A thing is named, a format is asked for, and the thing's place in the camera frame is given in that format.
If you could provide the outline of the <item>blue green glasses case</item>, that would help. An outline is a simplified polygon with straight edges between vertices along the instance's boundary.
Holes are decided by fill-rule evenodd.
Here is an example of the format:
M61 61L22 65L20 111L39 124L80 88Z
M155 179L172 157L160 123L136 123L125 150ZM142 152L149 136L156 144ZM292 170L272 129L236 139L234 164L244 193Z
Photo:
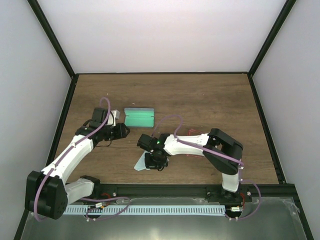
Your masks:
M127 127L153 128L155 110L153 108L126 107L124 124Z

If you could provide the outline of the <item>light blue cleaning cloth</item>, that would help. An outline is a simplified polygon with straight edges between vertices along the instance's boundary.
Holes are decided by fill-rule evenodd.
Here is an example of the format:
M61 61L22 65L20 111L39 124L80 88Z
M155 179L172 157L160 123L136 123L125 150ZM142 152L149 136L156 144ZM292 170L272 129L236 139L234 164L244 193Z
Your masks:
M142 171L142 170L151 170L151 169L147 169L145 167L145 153L149 153L147 151L143 152L143 154L140 156L140 158L138 159L137 163L134 166L134 169L136 171Z

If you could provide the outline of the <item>red transparent sunglasses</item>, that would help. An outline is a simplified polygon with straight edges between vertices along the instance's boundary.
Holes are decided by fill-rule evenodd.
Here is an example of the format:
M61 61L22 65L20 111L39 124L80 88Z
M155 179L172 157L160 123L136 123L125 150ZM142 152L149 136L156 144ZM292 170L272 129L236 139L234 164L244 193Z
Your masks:
M188 136L197 136L197 135L201 135L203 132L198 131L196 129L190 128L187 132ZM202 155L194 155L194 154L187 154L187 157L195 157L195 158L203 158Z

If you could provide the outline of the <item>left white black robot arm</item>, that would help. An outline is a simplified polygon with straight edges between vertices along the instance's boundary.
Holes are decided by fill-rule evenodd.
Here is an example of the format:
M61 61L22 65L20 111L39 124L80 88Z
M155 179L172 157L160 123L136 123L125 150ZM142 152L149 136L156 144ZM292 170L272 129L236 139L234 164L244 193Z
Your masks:
M119 117L118 110L96 107L91 119L77 129L64 151L41 171L33 170L27 176L25 209L37 216L56 220L68 205L82 198L97 202L102 196L98 178L83 175L72 183L67 183L67 180L98 143L128 136L130 129L124 123L117 122Z

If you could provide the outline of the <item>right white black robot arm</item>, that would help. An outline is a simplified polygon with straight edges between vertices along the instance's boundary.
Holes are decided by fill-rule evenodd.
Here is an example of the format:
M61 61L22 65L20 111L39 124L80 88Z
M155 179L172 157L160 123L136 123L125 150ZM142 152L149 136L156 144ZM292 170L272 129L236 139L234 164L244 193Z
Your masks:
M178 136L163 133L159 137L142 134L137 147L144 150L144 168L162 171L169 164L169 157L194 155L205 157L222 175L222 195L229 202L240 196L239 169L243 145L218 128L200 135Z

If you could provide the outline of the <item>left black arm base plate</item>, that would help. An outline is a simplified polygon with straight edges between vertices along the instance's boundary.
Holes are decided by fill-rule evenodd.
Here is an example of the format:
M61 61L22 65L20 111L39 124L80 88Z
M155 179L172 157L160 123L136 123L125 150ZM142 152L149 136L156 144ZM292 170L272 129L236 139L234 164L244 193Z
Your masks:
M93 187L93 192L89 196L81 198L87 202L105 202L106 199L114 198L118 195L118 188L113 184L97 184Z

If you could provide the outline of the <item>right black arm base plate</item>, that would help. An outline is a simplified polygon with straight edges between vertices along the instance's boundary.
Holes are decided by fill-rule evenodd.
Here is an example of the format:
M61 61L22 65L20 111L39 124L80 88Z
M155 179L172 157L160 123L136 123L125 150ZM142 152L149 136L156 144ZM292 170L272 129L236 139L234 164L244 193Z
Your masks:
M230 192L224 190L222 185L209 185L205 188L206 196L205 199L208 202L226 204L240 204L243 200L252 202L252 197L247 194L249 188L246 185L239 185L236 192Z

